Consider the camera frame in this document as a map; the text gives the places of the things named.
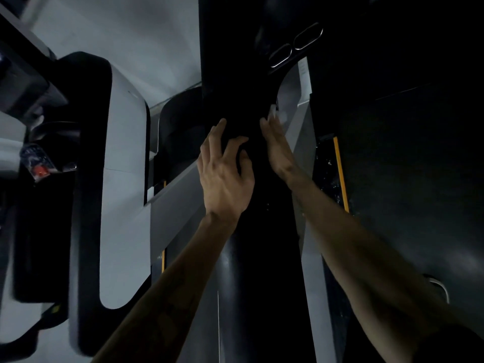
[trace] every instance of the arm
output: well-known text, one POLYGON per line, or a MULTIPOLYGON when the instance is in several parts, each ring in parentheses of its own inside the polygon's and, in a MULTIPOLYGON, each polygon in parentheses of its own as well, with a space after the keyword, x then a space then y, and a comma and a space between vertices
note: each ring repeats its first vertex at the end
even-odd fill
POLYGON ((403 258, 364 229, 297 166, 276 117, 261 120, 274 171, 300 202, 324 260, 386 362, 411 362, 420 343, 457 323, 403 258))
POLYGON ((158 281, 136 303, 94 357, 100 362, 176 362, 215 262, 249 205, 254 189, 252 163, 243 150, 241 175, 236 156, 247 138, 229 140, 222 155, 226 121, 213 127, 197 160, 206 216, 158 281))

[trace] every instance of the forearm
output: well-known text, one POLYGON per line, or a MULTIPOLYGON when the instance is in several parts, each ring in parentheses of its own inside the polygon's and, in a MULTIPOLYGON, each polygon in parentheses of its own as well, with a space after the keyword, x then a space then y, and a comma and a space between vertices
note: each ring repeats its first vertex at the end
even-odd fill
POLYGON ((411 360, 426 336, 456 322, 414 268, 310 178, 298 172, 287 183, 363 329, 387 361, 411 360))
POLYGON ((176 362, 203 290, 235 226, 205 216, 190 243, 133 307, 93 362, 176 362))

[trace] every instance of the black column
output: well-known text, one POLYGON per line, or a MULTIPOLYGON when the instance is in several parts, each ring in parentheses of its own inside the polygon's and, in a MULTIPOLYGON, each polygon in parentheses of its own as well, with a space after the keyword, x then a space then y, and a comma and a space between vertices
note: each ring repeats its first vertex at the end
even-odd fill
POLYGON ((261 0, 199 0, 207 129, 246 135, 256 177, 249 208, 217 264, 225 361, 316 361, 291 194, 271 170, 259 119, 291 66, 270 76, 253 46, 261 0))

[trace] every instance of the hand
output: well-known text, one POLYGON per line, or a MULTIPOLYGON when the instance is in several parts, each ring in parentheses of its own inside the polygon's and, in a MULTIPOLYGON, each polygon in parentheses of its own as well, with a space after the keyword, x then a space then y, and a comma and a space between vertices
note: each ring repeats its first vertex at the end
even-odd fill
POLYGON ((269 115, 269 120, 260 119, 262 136, 267 141, 269 162, 273 171, 288 184, 291 177, 298 172, 294 155, 284 135, 277 115, 269 115))
POLYGON ((229 140, 222 155, 221 137, 226 125, 227 120, 223 118, 212 127, 200 148, 197 167, 207 214, 215 214, 237 225, 240 215, 249 206, 255 180, 252 162, 245 150, 239 158, 241 174, 237 171, 237 152, 240 145, 249 140, 247 137, 229 140))

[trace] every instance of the oval cutout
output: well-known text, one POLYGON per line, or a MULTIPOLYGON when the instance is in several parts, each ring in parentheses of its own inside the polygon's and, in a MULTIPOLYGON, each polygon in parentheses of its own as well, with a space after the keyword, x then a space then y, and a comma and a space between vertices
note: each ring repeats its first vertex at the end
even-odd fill
POLYGON ((314 23, 310 27, 303 30, 294 38, 294 48, 299 51, 306 48, 311 43, 316 41, 323 34, 323 27, 319 23, 314 23))
POLYGON ((286 61, 292 54, 292 47, 289 43, 282 45, 269 57, 269 66, 274 68, 286 61))

